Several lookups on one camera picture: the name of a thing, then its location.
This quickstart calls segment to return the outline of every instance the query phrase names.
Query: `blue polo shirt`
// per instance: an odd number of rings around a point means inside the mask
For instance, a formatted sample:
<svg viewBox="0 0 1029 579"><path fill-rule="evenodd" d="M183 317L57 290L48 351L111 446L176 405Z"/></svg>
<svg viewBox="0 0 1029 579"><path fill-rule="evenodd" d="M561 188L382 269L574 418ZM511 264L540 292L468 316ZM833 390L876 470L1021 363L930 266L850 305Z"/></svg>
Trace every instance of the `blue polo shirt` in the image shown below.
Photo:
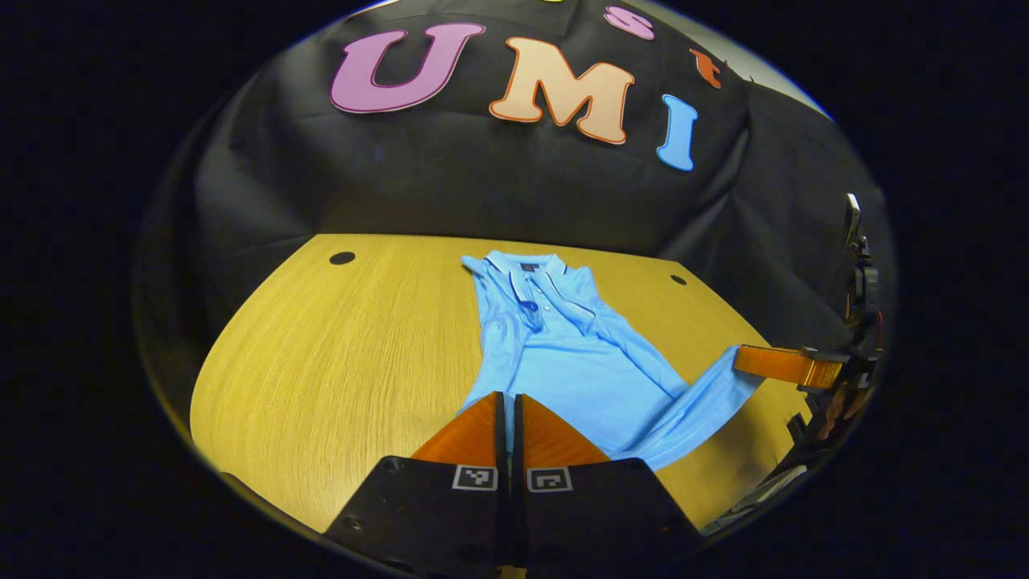
<svg viewBox="0 0 1029 579"><path fill-rule="evenodd" d="M483 366L460 412L504 393L508 448L513 397L527 394L612 460L639 458L657 471L713 435L762 379L733 370L734 347L687 385L601 301L588 266L499 251L462 262L475 281Z"/></svg>

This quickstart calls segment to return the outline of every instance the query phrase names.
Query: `table surface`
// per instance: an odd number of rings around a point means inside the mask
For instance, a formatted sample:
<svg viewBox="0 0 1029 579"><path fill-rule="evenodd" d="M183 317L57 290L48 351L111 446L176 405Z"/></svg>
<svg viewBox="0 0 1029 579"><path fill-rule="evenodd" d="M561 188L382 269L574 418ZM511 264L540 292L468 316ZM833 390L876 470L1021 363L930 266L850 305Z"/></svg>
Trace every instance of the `table surface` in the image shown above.
<svg viewBox="0 0 1029 579"><path fill-rule="evenodd" d="M461 256L493 249L589 265L601 299L689 384L731 346L768 346L674 261L488 239L318 234L257 288L212 348L190 407L194 444L215 468L324 532L380 459L411 456L468 395L483 355ZM330 263L342 251L356 258ZM811 419L795 385L766 381L658 478L702 528L785 457L793 444L786 424L799 412Z"/></svg>

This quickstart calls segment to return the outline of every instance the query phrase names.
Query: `orange letter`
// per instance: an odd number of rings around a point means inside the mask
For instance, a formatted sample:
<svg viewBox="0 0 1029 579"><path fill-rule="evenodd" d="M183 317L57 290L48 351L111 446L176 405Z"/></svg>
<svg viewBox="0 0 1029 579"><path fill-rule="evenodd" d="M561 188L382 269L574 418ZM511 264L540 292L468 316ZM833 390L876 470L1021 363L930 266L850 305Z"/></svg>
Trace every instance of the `orange letter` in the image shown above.
<svg viewBox="0 0 1029 579"><path fill-rule="evenodd" d="M714 77L714 73L715 72L720 73L721 69L719 69L717 66L714 65L713 62L711 62L711 57L705 55L704 52L698 52L693 48L689 48L689 51L693 52L695 57L697 57L697 70L698 72L701 73L701 76L703 76L704 79L708 81L708 84L711 84L715 88L721 88L721 82L719 82L718 79Z"/></svg>
<svg viewBox="0 0 1029 579"><path fill-rule="evenodd" d="M597 63L578 78L568 61L554 44L532 38L512 37L507 45L514 48L514 70L503 99L490 104L490 112L499 118L535 122L543 117L536 106L536 87L551 107L551 117L558 126L572 119L587 101L590 108L576 125L587 136L611 144L626 142L622 112L626 92L635 79L632 74L608 63Z"/></svg>

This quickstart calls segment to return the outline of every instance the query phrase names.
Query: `black cloth backdrop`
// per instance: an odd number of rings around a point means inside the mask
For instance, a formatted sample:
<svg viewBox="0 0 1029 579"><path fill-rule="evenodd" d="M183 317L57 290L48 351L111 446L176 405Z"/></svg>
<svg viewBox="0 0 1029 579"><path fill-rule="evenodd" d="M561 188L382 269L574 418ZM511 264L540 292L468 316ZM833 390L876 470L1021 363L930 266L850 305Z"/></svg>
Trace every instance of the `black cloth backdrop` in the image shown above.
<svg viewBox="0 0 1029 579"><path fill-rule="evenodd" d="M607 22L611 1L404 0L342 19L283 51L218 103L183 143L144 224L135 317L151 379L188 424L192 385L218 333L254 289L318 232L514 239L660 256L683 263L775 347L847 342L845 193L857 194L881 269L886 345L896 266L883 193L836 124L714 59L642 10L655 40ZM486 27L446 87L418 106L350 114L329 101L343 47L405 30L381 84L417 74L430 26ZM551 42L575 74L598 62L631 72L626 143L574 122L501 120L511 36ZM699 113L684 172L664 164L676 96ZM576 118L586 112L583 107Z"/></svg>

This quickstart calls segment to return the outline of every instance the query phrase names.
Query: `black fabric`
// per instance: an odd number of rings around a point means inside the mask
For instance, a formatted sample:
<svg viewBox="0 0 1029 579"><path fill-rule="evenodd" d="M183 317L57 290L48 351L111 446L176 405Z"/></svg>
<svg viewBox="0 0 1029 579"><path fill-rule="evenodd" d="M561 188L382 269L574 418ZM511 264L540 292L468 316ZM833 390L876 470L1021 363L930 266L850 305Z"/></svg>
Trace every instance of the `black fabric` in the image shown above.
<svg viewBox="0 0 1029 579"><path fill-rule="evenodd" d="M166 210L187 216L166 219L174 231L163 234L190 261L190 275L179 280L199 300L161 299L204 309L202 332L179 329L192 354L178 361L178 386L163 382L180 392L179 404L196 382L198 353L318 232L500 238L675 259L773 346L830 348L848 338L842 237L850 191L862 204L892 320L895 274L882 194L835 124L717 60L722 87L713 88L689 52L703 47L624 5L653 24L657 40L637 38L604 20L609 5L619 4L405 0L333 23L257 71L218 109L209 132L185 145L182 154L194 161L173 168L169 179L178 184L163 193L175 195ZM487 30L467 42L439 94L375 114L330 103L348 43L407 31L376 74L381 84L405 82L428 48L424 30L451 22ZM547 112L537 122L492 116L488 107L503 97L514 64L504 43L511 36L556 44L577 75L598 62L631 72L627 142L592 139L574 121L556 125L541 93L537 104ZM693 171L655 153L668 123L665 94L699 113ZM144 294L147 283L161 283L149 267L141 276L151 278L141 284ZM174 311L146 296L144 310ZM180 413L187 415L187 406Z"/></svg>

